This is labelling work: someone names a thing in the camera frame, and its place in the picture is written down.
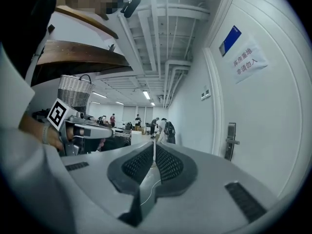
white cable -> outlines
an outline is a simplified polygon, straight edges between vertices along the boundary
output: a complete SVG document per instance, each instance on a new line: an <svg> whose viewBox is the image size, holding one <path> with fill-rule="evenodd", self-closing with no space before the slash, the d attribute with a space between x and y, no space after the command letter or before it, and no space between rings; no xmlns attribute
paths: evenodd
<svg viewBox="0 0 312 234"><path fill-rule="evenodd" d="M158 182L160 182L161 181L161 179L159 180L159 181L157 181L153 186L152 186L152 189L151 189L151 194L149 195L149 197L147 198L147 200L145 200L142 204L140 204L140 205L143 205L143 204L145 204L149 199L150 199L150 197L152 196L152 192L153 192L153 188L154 188L154 186L156 186L156 184L158 183Z"/></svg>

woven basket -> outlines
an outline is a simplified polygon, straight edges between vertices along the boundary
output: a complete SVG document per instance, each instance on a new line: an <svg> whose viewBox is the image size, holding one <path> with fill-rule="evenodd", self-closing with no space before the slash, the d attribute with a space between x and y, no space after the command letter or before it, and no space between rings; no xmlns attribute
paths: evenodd
<svg viewBox="0 0 312 234"><path fill-rule="evenodd" d="M62 75L58 84L58 98L78 112L86 114L88 99L95 85L89 76L90 80L82 79L83 76Z"/></svg>

black shirt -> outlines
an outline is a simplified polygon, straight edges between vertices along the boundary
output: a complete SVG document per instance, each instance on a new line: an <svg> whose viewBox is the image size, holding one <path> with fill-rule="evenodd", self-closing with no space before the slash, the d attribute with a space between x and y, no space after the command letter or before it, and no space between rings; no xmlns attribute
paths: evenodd
<svg viewBox="0 0 312 234"><path fill-rule="evenodd" d="M140 126L140 125L141 125L141 118L138 117L138 118L136 118L136 120L139 120L139 121L140 121L139 123L136 123L136 126Z"/></svg>
<svg viewBox="0 0 312 234"><path fill-rule="evenodd" d="M151 127L153 127L153 128L156 127L156 121L157 121L156 119L152 120Z"/></svg>

paper sign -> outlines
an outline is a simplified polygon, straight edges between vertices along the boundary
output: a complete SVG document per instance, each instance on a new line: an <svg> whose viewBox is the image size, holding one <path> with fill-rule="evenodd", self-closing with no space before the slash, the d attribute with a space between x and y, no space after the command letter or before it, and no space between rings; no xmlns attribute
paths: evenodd
<svg viewBox="0 0 312 234"><path fill-rule="evenodd" d="M268 61L260 46L253 39L249 39L230 62L236 84L266 66L268 66Z"/></svg>

backpack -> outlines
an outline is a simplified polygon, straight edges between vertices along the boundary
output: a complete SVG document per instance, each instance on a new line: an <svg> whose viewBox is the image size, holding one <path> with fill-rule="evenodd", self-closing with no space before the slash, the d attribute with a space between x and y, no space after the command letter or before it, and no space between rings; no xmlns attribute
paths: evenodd
<svg viewBox="0 0 312 234"><path fill-rule="evenodd" d="M166 121L164 133L165 133L165 135L175 135L176 134L175 128L170 121Z"/></svg>

